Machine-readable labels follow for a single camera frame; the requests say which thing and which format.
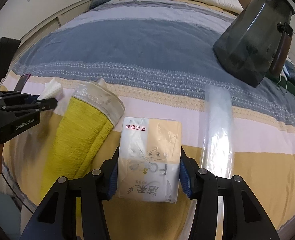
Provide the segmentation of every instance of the bedspread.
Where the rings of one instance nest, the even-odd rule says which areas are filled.
[[[234,78],[212,46],[235,16],[188,0],[112,0],[47,35],[14,65],[4,86],[31,73],[22,92],[39,94],[55,77],[64,87],[58,107],[44,113],[33,133],[11,140],[4,162],[31,203],[40,202],[47,152],[79,82],[104,78],[125,105],[125,116],[182,123],[182,144],[200,159],[207,84],[229,90],[235,123],[234,174],[241,175],[274,226],[295,216],[295,97],[264,78],[257,88]],[[99,168],[119,144],[122,120],[93,159]],[[176,204],[114,198],[104,202],[111,239],[177,239],[190,201],[179,190]]]

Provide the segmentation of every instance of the yellow cloth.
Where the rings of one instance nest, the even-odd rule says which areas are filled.
[[[112,123],[103,113],[72,97],[46,160],[41,199],[60,176],[83,177],[112,129]]]

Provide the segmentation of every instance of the white tissue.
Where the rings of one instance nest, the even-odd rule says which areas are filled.
[[[45,88],[37,100],[55,98],[62,92],[62,85],[53,78],[49,83],[45,84]]]

